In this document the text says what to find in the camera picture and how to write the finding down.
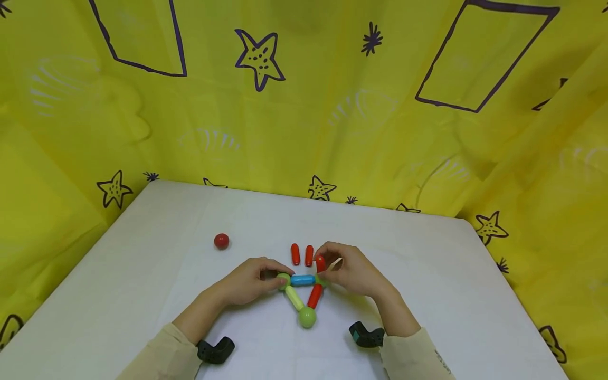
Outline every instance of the green ball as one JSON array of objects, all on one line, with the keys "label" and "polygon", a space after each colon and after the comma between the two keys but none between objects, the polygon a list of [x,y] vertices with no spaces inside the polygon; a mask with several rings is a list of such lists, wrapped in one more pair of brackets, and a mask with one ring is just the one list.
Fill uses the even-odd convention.
[{"label": "green ball", "polygon": [[291,285],[291,276],[288,275],[287,273],[279,273],[279,274],[277,274],[277,277],[284,278],[285,280],[287,280],[285,285],[281,286],[278,290],[285,290],[286,287]]},{"label": "green ball", "polygon": [[298,313],[298,319],[300,319],[300,324],[304,328],[311,328],[314,325],[314,322],[317,321],[317,313],[314,312],[314,309],[306,306]]},{"label": "green ball", "polygon": [[321,286],[323,286],[324,288],[327,288],[327,281],[325,281],[325,280],[321,280],[321,279],[319,278],[319,275],[318,275],[318,274],[314,275],[314,283],[315,283],[315,284],[321,284]]}]

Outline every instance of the yellow curtain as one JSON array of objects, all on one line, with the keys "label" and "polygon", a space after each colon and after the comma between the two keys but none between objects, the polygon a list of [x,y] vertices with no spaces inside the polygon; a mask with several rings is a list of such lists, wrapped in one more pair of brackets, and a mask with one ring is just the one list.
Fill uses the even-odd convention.
[{"label": "yellow curtain", "polygon": [[607,32],[601,1],[0,0],[0,350],[169,179],[464,218],[608,378]]}]

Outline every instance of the sleeve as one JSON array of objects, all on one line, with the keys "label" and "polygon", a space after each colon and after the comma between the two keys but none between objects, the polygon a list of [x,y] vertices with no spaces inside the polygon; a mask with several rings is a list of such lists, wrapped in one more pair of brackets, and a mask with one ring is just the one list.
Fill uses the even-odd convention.
[{"label": "sleeve", "polygon": [[407,338],[385,337],[380,356],[390,380],[455,380],[424,328]]},{"label": "sleeve", "polygon": [[196,347],[169,323],[148,342],[117,380],[194,380],[200,365]]}]

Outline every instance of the purple rectangle outline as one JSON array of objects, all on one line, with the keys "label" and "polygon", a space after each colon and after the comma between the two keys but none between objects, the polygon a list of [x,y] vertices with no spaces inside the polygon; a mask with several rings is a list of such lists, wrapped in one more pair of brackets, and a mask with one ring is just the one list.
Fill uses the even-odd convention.
[{"label": "purple rectangle outline", "polygon": [[114,58],[114,60],[116,60],[120,63],[127,64],[129,66],[137,67],[138,69],[143,69],[148,72],[155,72],[157,74],[166,75],[168,77],[187,77],[188,76],[188,70],[186,70],[186,60],[185,60],[185,56],[184,56],[184,46],[182,44],[182,35],[179,32],[178,18],[175,15],[175,7],[173,6],[173,0],[169,0],[169,7],[171,8],[171,17],[173,18],[173,28],[175,30],[175,39],[176,39],[176,43],[178,45],[179,60],[182,64],[181,73],[171,73],[171,72],[156,70],[156,69],[153,69],[152,67],[148,67],[146,65],[143,65],[143,64],[140,64],[137,62],[127,61],[127,60],[123,60],[123,59],[119,58],[118,55],[116,54],[116,50],[114,49],[114,46],[112,46],[112,43],[110,42],[110,33],[108,32],[108,29],[105,27],[105,25],[103,25],[102,19],[99,15],[99,11],[97,10],[97,5],[95,4],[95,0],[89,0],[89,3],[91,4],[91,9],[93,9],[93,13],[95,14],[95,19],[97,19],[97,24],[99,24],[99,29],[101,29],[101,31],[102,31],[103,37],[106,40],[106,44],[108,45],[108,49],[110,49],[110,53],[112,53],[112,57]]},{"label": "purple rectangle outline", "polygon": [[[435,66],[435,63],[439,60],[439,57],[441,56],[443,49],[446,47],[447,42],[449,41],[450,38],[452,38],[452,35],[454,34],[454,30],[456,29],[456,24],[458,23],[458,19],[460,19],[460,16],[464,12],[467,5],[476,5],[485,10],[493,10],[493,11],[497,11],[497,12],[524,13],[524,14],[528,14],[528,15],[547,16],[547,19],[545,20],[543,25],[541,25],[538,32],[536,32],[534,37],[532,37],[530,42],[526,45],[526,47],[523,49],[523,51],[515,59],[515,62],[513,62],[513,64],[509,67],[509,69],[502,76],[502,78],[500,78],[500,80],[496,83],[496,85],[494,85],[494,87],[490,90],[489,94],[486,96],[486,98],[482,101],[482,103],[476,109],[462,107],[462,106],[458,106],[458,105],[453,105],[453,104],[449,104],[449,103],[439,102],[436,100],[431,100],[431,99],[426,99],[426,98],[420,97],[420,93],[422,92],[422,90],[424,88],[424,84],[430,78],[430,75],[433,72],[433,67]],[[530,48],[530,46],[532,46],[532,44],[534,43],[536,38],[547,27],[547,25],[549,25],[551,20],[553,20],[553,18],[555,18],[555,16],[558,15],[559,10],[560,10],[559,7],[536,7],[536,6],[532,6],[532,5],[509,4],[509,3],[504,3],[504,2],[493,2],[493,1],[488,1],[488,0],[465,0],[462,7],[458,11],[458,14],[456,15],[456,18],[454,19],[454,22],[452,23],[450,30],[448,31],[445,39],[443,40],[443,43],[441,44],[441,47],[439,48],[439,51],[437,52],[437,55],[435,56],[433,63],[431,63],[429,71],[426,73],[424,80],[420,84],[420,88],[418,89],[418,92],[416,93],[416,96],[415,96],[416,100],[419,102],[422,102],[422,103],[432,104],[437,107],[447,106],[450,108],[461,109],[463,111],[470,111],[470,112],[478,113],[479,111],[482,110],[482,108],[486,105],[486,103],[490,100],[490,98],[492,96],[494,96],[494,94],[499,90],[499,88],[505,82],[506,78],[511,74],[511,71],[513,71],[513,69],[519,62],[519,60],[522,59],[522,57],[526,53],[526,51]]]}]

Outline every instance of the white table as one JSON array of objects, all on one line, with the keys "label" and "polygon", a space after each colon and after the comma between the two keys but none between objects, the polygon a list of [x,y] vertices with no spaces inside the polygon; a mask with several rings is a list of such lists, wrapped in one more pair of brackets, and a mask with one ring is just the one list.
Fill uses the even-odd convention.
[{"label": "white table", "polygon": [[[213,237],[227,233],[218,251]],[[160,326],[250,256],[291,265],[298,243],[359,246],[395,284],[462,380],[567,379],[465,221],[177,182],[152,182],[0,354],[3,379],[114,379]],[[306,302],[310,288],[298,288]],[[233,309],[207,340],[237,349],[214,379],[385,379],[348,327],[374,307],[326,290],[302,329],[284,294]]]}]

